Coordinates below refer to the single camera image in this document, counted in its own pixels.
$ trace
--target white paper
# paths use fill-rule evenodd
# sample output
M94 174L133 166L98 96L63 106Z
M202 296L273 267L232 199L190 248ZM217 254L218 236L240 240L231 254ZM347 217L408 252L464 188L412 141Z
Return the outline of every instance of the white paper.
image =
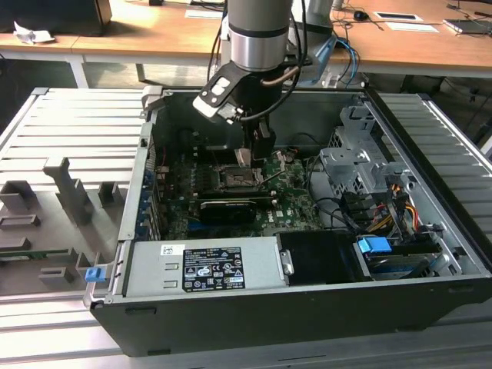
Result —
M393 31L413 31L413 32L439 32L431 25L419 25L413 23L386 22L386 25Z
M17 22L14 22L14 26L14 35L17 36L17 38L25 44L33 45L55 40L55 38L52 37L48 31L32 31L30 29L21 27L17 24Z
M183 255L185 244L162 244L161 256L166 255Z
M214 12L212 10L194 10L188 9L185 14L185 18L198 18L198 19L222 19L222 12Z

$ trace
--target power supply label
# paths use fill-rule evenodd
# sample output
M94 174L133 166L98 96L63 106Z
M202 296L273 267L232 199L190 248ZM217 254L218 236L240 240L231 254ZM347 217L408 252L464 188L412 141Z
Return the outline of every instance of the power supply label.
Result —
M245 288L241 248L184 250L183 290L220 291Z

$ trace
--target copper pipe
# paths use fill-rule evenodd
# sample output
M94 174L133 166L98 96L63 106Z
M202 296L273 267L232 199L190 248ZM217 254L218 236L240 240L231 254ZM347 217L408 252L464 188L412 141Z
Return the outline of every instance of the copper pipe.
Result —
M279 85L281 83L284 83L287 81L289 78L294 77L298 72L299 72L299 67L295 66L293 67L290 71L284 73L281 75L279 78L276 78L272 81L265 81L264 79L261 80L261 85L264 87L274 87L276 85Z

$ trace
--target motherboard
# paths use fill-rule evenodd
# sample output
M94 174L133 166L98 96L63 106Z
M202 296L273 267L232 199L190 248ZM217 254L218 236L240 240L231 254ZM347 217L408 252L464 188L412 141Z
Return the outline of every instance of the motherboard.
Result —
M322 229L306 189L306 168L276 151L259 168L180 155L161 176L165 240L272 236Z

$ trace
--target red wire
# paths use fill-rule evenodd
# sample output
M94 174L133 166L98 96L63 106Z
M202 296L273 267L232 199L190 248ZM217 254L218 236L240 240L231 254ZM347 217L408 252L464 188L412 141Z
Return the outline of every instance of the red wire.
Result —
M381 210L381 209L384 209L386 208L386 205L385 204L381 204L379 205L377 208L374 209L374 217L373 217L373 223L376 221L376 215L377 215L377 211L378 210Z

